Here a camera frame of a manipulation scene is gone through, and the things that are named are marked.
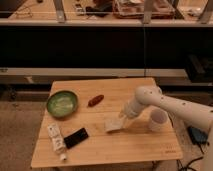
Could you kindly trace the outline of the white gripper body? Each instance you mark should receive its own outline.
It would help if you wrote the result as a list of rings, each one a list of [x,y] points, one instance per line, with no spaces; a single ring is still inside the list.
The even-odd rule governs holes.
[[[141,104],[137,99],[131,99],[124,105],[123,113],[128,118],[136,118],[145,108],[146,106]]]

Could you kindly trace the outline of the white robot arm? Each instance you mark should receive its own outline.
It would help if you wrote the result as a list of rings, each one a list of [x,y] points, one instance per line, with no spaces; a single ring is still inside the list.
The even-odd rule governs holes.
[[[158,86],[140,86],[135,89],[133,98],[125,103],[121,116],[128,119],[136,118],[148,106],[155,106],[174,114],[206,132],[208,146],[201,171],[213,171],[213,107],[166,96]]]

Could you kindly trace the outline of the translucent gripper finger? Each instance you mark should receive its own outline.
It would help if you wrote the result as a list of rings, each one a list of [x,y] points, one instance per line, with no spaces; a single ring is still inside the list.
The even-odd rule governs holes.
[[[125,117],[124,120],[123,120],[123,126],[122,126],[122,128],[123,129],[129,128],[133,124],[133,122],[134,122],[133,118]]]
[[[124,114],[123,111],[121,111],[121,112],[119,113],[119,115],[118,115],[119,118],[123,118],[124,116],[125,116],[125,114]]]

